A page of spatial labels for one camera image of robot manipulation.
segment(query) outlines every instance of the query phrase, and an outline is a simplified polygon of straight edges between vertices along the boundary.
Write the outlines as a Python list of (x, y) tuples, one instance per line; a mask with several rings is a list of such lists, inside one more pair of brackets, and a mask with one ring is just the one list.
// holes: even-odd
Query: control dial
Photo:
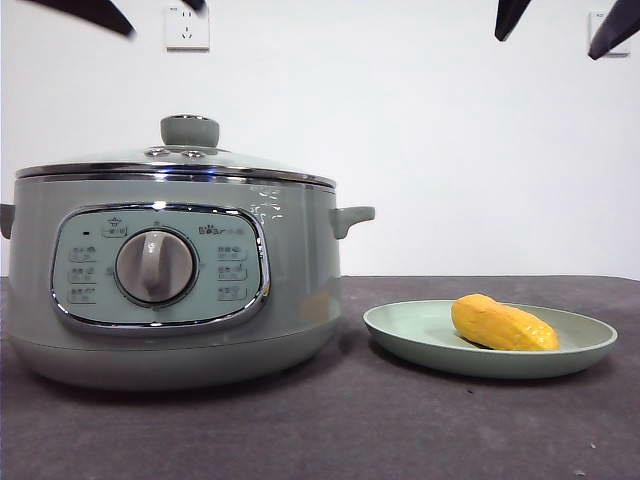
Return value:
[(180, 295), (194, 273), (194, 256), (178, 235), (147, 230), (120, 249), (116, 277), (122, 289), (143, 303), (163, 303)]

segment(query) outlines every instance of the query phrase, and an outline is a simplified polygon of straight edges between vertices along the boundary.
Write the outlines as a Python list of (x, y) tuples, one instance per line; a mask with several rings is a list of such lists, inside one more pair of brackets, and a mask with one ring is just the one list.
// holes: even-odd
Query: glass lid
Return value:
[(165, 145), (83, 157), (74, 163), (41, 165), (18, 170), (18, 178), (70, 175), (151, 173), (260, 178), (335, 188), (333, 180), (299, 172), (263, 158), (217, 148), (220, 126), (199, 115), (173, 115), (160, 122)]

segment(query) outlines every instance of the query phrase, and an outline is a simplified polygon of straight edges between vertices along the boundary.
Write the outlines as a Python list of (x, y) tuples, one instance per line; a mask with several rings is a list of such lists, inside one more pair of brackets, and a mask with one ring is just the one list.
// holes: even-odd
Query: wall outlet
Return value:
[(168, 7), (164, 41), (167, 50), (209, 50), (209, 9), (196, 13), (187, 6)]

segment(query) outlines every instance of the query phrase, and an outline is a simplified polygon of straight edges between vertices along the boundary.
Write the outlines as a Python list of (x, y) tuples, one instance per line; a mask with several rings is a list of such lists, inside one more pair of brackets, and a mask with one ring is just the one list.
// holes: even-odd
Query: yellow fruit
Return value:
[(451, 305), (456, 330), (467, 340), (496, 350), (557, 350), (555, 330), (535, 315), (479, 293)]

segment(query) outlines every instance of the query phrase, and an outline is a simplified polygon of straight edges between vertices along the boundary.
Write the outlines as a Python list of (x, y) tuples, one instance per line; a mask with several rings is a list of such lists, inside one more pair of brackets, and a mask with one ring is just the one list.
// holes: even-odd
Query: plate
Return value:
[(400, 358), (450, 373), (530, 379), (566, 375), (599, 362), (618, 338), (594, 318), (545, 307), (507, 303), (536, 315), (558, 333), (560, 349), (491, 350), (462, 338), (451, 321), (453, 300), (422, 300), (372, 308), (364, 321), (375, 341)]

